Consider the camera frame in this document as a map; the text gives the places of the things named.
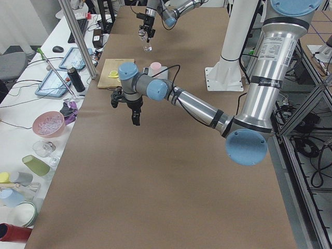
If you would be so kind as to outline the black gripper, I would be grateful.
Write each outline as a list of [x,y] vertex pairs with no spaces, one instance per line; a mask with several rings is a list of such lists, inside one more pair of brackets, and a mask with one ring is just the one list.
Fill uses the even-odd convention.
[[140,30],[145,30],[147,32],[146,42],[150,43],[150,38],[153,38],[155,34],[155,29],[153,29],[155,17],[144,13],[137,13],[136,17],[143,20],[143,25],[140,25]]
[[141,107],[143,106],[143,98],[139,97],[136,100],[129,100],[125,97],[125,93],[121,87],[116,88],[111,94],[110,104],[113,108],[117,108],[118,103],[126,103],[128,108],[132,110],[132,123],[135,126],[140,126]]

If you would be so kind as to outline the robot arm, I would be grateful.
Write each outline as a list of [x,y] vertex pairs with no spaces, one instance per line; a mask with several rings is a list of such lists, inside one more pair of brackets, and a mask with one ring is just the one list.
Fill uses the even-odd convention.
[[169,9],[164,1],[147,1],[145,12],[136,14],[138,19],[143,20],[143,24],[139,27],[139,37],[147,43],[154,37],[155,29],[153,25],[156,14],[161,17],[163,24],[168,27],[167,30],[171,30],[181,16],[195,8],[201,7],[206,2],[208,1],[185,1],[180,6]]
[[283,86],[286,71],[299,39],[304,36],[321,1],[234,1],[220,54],[214,67],[205,70],[210,91],[242,91],[240,62],[246,36],[259,8],[263,9],[262,42],[242,110],[229,116],[155,73],[139,71],[133,62],[119,66],[121,86],[112,93],[111,105],[126,103],[132,122],[140,123],[143,97],[167,100],[180,106],[199,123],[215,129],[226,139],[230,159],[256,165],[266,156],[272,130],[270,116]]

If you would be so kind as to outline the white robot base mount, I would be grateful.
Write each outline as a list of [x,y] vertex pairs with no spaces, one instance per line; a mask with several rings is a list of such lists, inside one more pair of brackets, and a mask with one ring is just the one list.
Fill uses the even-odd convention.
[[205,69],[208,91],[243,91],[240,57],[259,6],[259,0],[233,2],[220,60]]

